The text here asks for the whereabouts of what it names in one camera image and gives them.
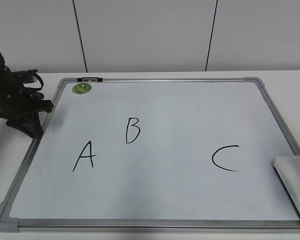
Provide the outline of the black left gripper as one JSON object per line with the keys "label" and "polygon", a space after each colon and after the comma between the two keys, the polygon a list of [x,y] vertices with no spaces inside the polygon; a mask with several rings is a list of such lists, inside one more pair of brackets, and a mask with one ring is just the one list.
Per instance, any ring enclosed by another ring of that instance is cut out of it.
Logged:
{"label": "black left gripper", "polygon": [[43,128],[39,112],[51,113],[50,100],[32,99],[22,83],[17,82],[0,52],[0,114],[7,119],[8,127],[19,130],[30,138],[40,138]]}

